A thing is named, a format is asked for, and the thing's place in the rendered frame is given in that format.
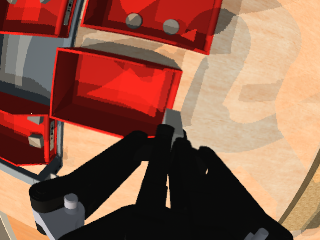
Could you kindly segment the grey round disc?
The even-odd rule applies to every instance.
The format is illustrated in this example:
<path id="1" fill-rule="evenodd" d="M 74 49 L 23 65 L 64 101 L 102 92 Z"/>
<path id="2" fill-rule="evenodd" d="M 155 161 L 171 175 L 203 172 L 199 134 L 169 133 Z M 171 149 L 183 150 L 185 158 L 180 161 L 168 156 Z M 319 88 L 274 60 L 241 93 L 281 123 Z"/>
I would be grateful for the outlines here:
<path id="1" fill-rule="evenodd" d="M 142 25 L 142 18 L 138 14 L 132 13 L 127 16 L 126 25 L 131 29 L 137 29 Z"/>
<path id="2" fill-rule="evenodd" d="M 174 35 L 179 30 L 179 24 L 174 19 L 168 19 L 163 23 L 163 30 L 168 35 Z"/>

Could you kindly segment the grey metal shelf rack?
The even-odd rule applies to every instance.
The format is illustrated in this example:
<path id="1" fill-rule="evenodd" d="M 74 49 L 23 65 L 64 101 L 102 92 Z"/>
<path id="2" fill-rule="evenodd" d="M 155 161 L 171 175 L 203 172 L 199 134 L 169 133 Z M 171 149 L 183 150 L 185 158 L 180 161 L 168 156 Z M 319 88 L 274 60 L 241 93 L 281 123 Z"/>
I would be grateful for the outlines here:
<path id="1" fill-rule="evenodd" d="M 77 0 L 68 38 L 0 34 L 0 92 L 50 106 L 57 47 L 74 47 L 84 0 Z M 57 121 L 57 156 L 37 175 L 0 158 L 0 170 L 29 184 L 59 177 L 64 122 Z"/>

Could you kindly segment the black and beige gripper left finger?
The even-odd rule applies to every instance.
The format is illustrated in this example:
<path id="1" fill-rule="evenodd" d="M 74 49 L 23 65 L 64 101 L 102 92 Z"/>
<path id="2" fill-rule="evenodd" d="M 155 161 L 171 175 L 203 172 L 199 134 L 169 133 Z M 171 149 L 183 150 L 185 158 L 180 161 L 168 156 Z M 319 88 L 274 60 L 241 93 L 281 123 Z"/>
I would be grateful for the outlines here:
<path id="1" fill-rule="evenodd" d="M 148 161 L 124 240 L 163 240 L 173 109 L 166 108 L 158 126 L 156 138 L 132 131 L 71 173 L 33 184 L 28 192 L 37 230 L 58 240 L 84 226 L 142 161 Z"/>

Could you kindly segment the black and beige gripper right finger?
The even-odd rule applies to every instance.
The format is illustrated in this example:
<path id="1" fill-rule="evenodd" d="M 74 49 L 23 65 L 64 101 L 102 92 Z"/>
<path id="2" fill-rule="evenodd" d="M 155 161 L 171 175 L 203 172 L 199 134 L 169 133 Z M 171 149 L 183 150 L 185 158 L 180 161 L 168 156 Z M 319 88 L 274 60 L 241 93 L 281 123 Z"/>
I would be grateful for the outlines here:
<path id="1" fill-rule="evenodd" d="M 230 233 L 237 240 L 294 240 L 292 233 L 263 210 L 210 147 L 192 148 L 180 111 L 173 110 L 173 114 L 175 131 L 168 169 L 170 208 L 187 210 L 191 239 L 231 240 Z"/>

